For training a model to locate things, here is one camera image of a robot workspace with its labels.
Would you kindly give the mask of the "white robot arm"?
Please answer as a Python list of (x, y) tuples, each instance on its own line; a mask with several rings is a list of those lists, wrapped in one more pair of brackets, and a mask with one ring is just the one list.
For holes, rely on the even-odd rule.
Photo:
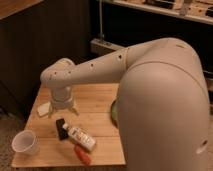
[(76, 84), (117, 83), (118, 128), (127, 171), (207, 171), (210, 100), (197, 52), (177, 38), (125, 47), (41, 73), (51, 105), (72, 103)]

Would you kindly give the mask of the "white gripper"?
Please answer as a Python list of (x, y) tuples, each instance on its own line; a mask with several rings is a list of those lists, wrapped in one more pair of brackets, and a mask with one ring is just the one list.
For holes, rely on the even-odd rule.
[(54, 113), (54, 109), (63, 110), (69, 108), (71, 113), (79, 116), (77, 109), (72, 107), (74, 105), (74, 99), (72, 97), (68, 97), (65, 99), (59, 99), (58, 97), (51, 97), (51, 106), (48, 109), (48, 118), (51, 118), (52, 114)]

